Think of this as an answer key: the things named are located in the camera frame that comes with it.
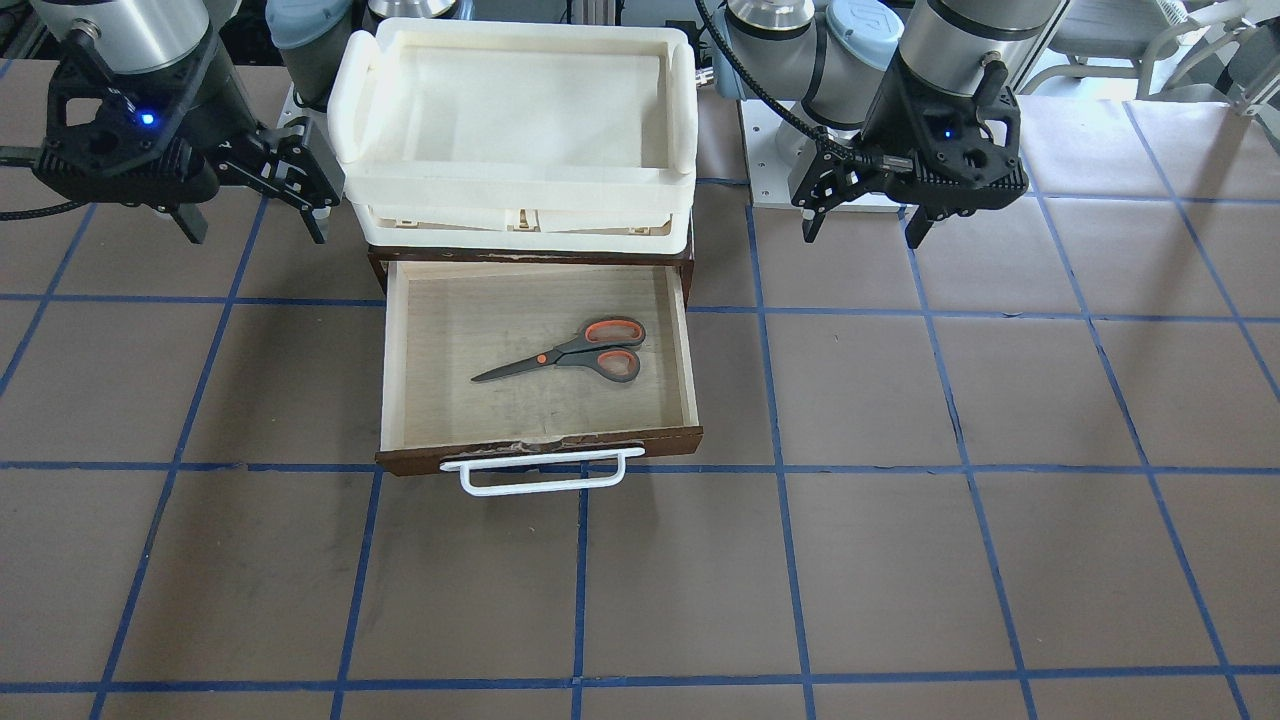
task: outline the drawer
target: drawer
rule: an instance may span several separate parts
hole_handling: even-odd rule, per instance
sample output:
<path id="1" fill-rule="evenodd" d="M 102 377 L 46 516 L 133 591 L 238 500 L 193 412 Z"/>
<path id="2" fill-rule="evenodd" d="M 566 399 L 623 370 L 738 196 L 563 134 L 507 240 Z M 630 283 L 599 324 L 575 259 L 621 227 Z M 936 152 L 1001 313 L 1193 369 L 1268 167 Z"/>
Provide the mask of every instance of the drawer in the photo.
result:
<path id="1" fill-rule="evenodd" d="M 470 469 L 612 457 L 612 484 L 626 456 L 686 455 L 701 441 L 676 268 L 393 261 L 387 291 L 378 462 L 393 474 L 457 469 L 468 492 L 499 495 L 474 492 L 485 488 L 468 487 Z M 607 315 L 646 331 L 628 383 L 559 366 L 471 382 Z"/>

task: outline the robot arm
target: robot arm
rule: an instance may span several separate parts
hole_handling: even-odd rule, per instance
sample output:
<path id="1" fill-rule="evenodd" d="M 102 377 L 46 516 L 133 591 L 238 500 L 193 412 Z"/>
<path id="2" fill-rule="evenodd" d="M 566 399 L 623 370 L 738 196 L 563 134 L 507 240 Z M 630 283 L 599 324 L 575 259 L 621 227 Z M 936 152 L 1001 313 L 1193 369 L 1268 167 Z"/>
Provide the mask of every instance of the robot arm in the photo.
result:
<path id="1" fill-rule="evenodd" d="M 1027 59 L 1060 0 L 916 0 L 887 64 L 867 61 L 860 72 L 849 70 L 849 60 L 831 59 L 829 47 L 838 47 L 840 35 L 851 31 L 833 32 L 815 14 L 813 0 L 732 0 L 716 18 L 704 0 L 695 3 L 724 61 L 751 94 L 810 140 L 790 183 L 806 242 L 817 237 L 828 211 L 868 192 L 919 206 L 906 229 L 914 249 L 933 223 L 1005 208 L 1027 191 L 1020 113 L 1006 82 L 1009 68 Z M 888 12 L 873 0 L 832 0 L 828 14 L 865 18 L 877 8 Z M 805 42 L 828 49 L 812 70 L 808 63 L 791 65 L 792 76 L 803 76 L 799 81 L 780 76 L 776 63 L 759 61 Z M 854 54 L 864 60 L 872 55 Z M 782 106 L 756 73 L 772 79 L 783 99 L 799 100 L 799 109 L 819 124 Z M 865 115 L 859 118 L 861 108 Z M 842 114 L 832 118 L 833 109 Z M 832 132 L 851 128 L 860 132 L 849 140 Z"/>
<path id="2" fill-rule="evenodd" d="M 343 173 L 312 120 L 268 129 L 253 118 L 202 0 L 32 0 L 64 50 L 49 85 L 40 149 L 0 149 L 64 197 L 148 205 L 192 242 L 195 204 L 247 186 L 294 206 L 316 242 L 315 211 L 337 205 Z M 72 124 L 74 101 L 100 102 Z"/>

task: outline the white box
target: white box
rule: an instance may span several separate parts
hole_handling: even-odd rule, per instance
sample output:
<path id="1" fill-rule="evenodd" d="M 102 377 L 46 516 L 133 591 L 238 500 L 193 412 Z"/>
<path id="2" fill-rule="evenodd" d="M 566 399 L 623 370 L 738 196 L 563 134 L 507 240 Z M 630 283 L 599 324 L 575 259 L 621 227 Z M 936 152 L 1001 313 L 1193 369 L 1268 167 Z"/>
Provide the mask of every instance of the white box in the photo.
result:
<path id="1" fill-rule="evenodd" d="M 328 122 L 371 245 L 686 245 L 698 109 L 678 31 L 388 19 L 348 41 Z"/>

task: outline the tiled table surface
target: tiled table surface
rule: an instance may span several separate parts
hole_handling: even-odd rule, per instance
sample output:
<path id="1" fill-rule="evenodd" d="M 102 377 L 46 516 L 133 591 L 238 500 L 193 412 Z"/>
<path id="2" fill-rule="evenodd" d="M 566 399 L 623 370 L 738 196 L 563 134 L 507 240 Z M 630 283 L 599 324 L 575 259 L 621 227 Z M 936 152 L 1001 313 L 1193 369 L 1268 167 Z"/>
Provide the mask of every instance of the tiled table surface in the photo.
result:
<path id="1" fill-rule="evenodd" d="M 704 95 L 707 438 L 582 496 L 376 471 L 346 209 L 0 224 L 0 717 L 1280 716 L 1280 160 L 1217 106 L 1024 109 L 1034 192 L 913 254 L 749 208 Z"/>

